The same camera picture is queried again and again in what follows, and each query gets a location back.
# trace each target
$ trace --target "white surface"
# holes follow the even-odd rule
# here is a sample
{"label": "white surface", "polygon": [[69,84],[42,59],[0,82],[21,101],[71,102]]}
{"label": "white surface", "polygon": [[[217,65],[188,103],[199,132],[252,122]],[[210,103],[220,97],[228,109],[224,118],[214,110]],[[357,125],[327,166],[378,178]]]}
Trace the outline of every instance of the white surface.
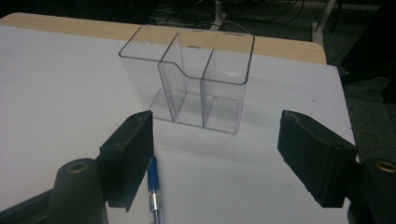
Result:
{"label": "white surface", "polygon": [[[118,51],[124,41],[0,26],[0,210],[52,188],[68,161],[96,158],[141,110]],[[239,133],[154,121],[165,224],[347,223],[322,209],[282,161],[283,109],[353,143],[334,67],[254,55]],[[149,223],[147,183],[109,223]]]}

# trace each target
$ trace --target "clear plastic organizer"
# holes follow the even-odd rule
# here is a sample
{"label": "clear plastic organizer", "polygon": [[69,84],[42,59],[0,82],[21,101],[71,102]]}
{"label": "clear plastic organizer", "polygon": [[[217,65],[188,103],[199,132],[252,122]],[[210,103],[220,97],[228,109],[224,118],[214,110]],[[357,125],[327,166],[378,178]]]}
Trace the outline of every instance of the clear plastic organizer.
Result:
{"label": "clear plastic organizer", "polygon": [[142,26],[120,58],[156,119],[237,133],[254,36]]}

